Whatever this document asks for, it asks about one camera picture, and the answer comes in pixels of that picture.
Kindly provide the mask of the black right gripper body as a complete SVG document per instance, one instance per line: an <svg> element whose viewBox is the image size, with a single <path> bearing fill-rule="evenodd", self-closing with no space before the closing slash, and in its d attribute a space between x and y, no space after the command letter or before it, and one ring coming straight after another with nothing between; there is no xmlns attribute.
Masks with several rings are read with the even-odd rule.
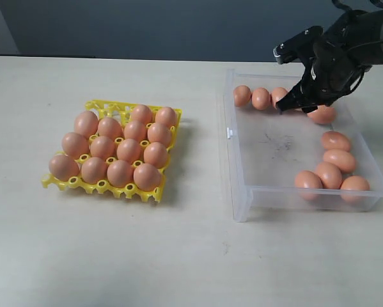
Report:
<svg viewBox="0 0 383 307"><path fill-rule="evenodd" d="M355 65L350 60L333 61L327 68L320 60L315 60L309 77L301 81L299 107L330 107L340 98L355 92L365 73L365 65Z"/></svg>

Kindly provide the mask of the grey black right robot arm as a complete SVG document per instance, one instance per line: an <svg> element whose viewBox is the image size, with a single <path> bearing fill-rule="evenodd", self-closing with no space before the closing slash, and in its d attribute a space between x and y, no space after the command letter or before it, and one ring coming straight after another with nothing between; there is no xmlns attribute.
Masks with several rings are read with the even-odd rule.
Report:
<svg viewBox="0 0 383 307"><path fill-rule="evenodd" d="M312 26L274 48L282 65L299 60L301 80L279 101L279 112L310 113L354 92L369 69L383 65L383 9L348 10L327 30Z"/></svg>

